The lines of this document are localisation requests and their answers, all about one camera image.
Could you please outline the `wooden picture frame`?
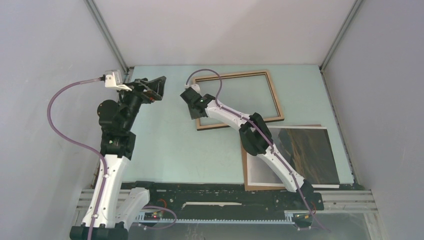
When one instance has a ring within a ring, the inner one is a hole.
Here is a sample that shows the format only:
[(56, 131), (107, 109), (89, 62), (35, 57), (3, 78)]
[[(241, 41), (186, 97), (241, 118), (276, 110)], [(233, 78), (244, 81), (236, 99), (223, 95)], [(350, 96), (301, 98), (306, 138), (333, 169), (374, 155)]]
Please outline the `wooden picture frame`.
[(191, 84), (197, 84), (201, 93), (215, 96), (228, 107), (251, 115), (259, 113), (266, 123), (285, 119), (281, 101), (268, 70), (223, 73), (190, 77)]

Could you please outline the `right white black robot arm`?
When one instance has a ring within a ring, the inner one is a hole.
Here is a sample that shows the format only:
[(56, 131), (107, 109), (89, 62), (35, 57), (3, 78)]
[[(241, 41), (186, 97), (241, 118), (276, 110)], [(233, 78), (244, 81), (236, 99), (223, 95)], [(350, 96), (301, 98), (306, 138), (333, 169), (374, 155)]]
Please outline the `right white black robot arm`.
[(291, 204), (297, 209), (313, 211), (314, 188), (312, 184), (289, 164), (272, 140), (272, 134), (262, 116), (248, 115), (221, 103), (210, 94), (201, 95), (192, 87), (186, 88), (180, 97), (188, 106), (192, 119), (211, 118), (219, 120), (239, 133), (242, 147), (263, 160), (282, 181), (291, 194)]

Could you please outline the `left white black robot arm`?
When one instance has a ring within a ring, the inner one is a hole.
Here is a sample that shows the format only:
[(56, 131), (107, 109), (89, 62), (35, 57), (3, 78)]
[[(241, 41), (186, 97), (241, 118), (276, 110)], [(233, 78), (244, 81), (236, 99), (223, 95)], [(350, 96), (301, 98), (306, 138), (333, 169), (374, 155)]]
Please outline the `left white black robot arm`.
[(97, 115), (101, 127), (100, 166), (97, 183), (88, 210), (79, 226), (73, 226), (72, 240), (126, 240), (139, 211), (153, 208), (158, 194), (137, 187), (121, 206), (117, 206), (124, 172), (129, 165), (136, 141), (131, 131), (141, 105), (161, 101), (166, 77), (136, 79), (116, 86), (119, 100), (99, 104)]

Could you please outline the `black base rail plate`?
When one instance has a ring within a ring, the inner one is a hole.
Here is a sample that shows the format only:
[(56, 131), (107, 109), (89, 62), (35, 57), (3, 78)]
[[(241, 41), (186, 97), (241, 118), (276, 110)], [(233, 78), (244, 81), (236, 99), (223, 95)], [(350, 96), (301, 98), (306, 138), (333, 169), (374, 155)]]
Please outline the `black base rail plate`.
[(320, 193), (286, 190), (246, 191), (243, 184), (191, 184), (135, 181), (122, 183), (121, 190), (149, 190), (149, 205), (173, 211), (181, 221), (285, 222), (287, 213), (323, 210)]

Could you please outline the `left corner aluminium post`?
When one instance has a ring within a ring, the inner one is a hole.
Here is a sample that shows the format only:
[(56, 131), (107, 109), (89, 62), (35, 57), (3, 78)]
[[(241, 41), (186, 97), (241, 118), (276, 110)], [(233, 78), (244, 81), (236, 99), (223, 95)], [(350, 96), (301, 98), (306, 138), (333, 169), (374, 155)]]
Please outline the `left corner aluminium post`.
[(90, 12), (90, 14), (93, 17), (94, 22), (96, 23), (100, 33), (102, 34), (105, 42), (107, 43), (107, 45), (109, 46), (114, 58), (117, 60), (117, 62), (119, 63), (120, 68), (122, 69), (122, 71), (127, 74), (129, 71), (129, 67), (126, 63), (126, 61), (124, 60), (124, 57), (104, 19), (103, 14), (101, 13), (98, 5), (96, 4), (96, 2), (94, 0), (84, 0), (83, 1), (88, 9), (88, 11)]

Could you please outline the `corner aluminium post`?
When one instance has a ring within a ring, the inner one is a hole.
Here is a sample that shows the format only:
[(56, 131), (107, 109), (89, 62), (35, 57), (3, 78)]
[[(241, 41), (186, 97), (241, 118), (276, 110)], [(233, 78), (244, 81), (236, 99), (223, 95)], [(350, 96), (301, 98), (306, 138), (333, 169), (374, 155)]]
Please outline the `corner aluminium post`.
[(355, 0), (345, 18), (343, 21), (340, 29), (338, 30), (329, 50), (327, 51), (321, 65), (319, 66), (320, 72), (324, 73), (327, 66), (329, 65), (330, 61), (333, 58), (333, 55), (337, 51), (340, 43), (342, 42), (344, 36), (348, 32), (349, 27), (351, 26), (352, 22), (354, 21), (355, 17), (357, 16), (358, 12), (360, 11), (363, 3), (365, 0)]
[(124, 60), (124, 57), (104, 19), (103, 14), (101, 13), (98, 5), (96, 4), (96, 2), (94, 0), (84, 0), (83, 1), (88, 9), (88, 11), (90, 12), (90, 14), (93, 17), (94, 22), (96, 23), (100, 33), (102, 34), (105, 42), (107, 43), (107, 45), (109, 46), (114, 58), (117, 60), (117, 62), (119, 63), (120, 68), (122, 69), (122, 71), (127, 74), (129, 71), (129, 67), (126, 63), (126, 61)]

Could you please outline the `right corner aluminium post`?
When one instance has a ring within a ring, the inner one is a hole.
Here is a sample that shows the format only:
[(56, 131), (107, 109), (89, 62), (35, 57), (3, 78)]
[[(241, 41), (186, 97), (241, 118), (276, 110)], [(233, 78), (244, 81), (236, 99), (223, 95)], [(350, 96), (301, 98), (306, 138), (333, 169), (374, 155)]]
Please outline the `right corner aluminium post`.
[(340, 29), (338, 30), (329, 50), (327, 51), (321, 65), (319, 66), (320, 72), (324, 73), (327, 66), (329, 65), (330, 61), (333, 58), (333, 55), (337, 51), (340, 43), (342, 42), (344, 36), (348, 32), (349, 27), (351, 26), (352, 22), (354, 21), (355, 17), (357, 16), (358, 12), (360, 11), (363, 3), (365, 0), (355, 0), (345, 18), (343, 21)]

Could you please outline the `aluminium frame rails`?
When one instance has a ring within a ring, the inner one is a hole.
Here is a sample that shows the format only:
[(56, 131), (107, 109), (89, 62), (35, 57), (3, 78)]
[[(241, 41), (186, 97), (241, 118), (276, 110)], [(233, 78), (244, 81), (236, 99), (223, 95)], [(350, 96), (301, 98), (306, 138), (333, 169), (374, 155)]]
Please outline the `aluminium frame rails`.
[[(283, 190), (155, 190), (150, 194), (153, 203), (159, 203), (177, 212), (189, 206), (236, 207), (263, 206), (265, 211), (303, 211), (300, 196)], [(313, 208), (328, 213), (375, 212), (377, 206), (369, 190), (318, 190)]]

